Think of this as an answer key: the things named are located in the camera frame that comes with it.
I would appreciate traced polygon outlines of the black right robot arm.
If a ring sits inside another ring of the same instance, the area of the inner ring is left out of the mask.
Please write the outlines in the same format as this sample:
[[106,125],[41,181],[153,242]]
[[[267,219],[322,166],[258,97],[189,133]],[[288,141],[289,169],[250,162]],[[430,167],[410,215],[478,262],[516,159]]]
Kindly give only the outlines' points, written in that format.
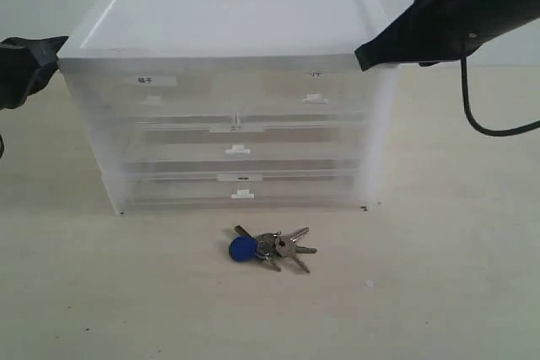
[[413,0],[355,56],[364,71],[386,64],[456,62],[538,17],[539,0]]

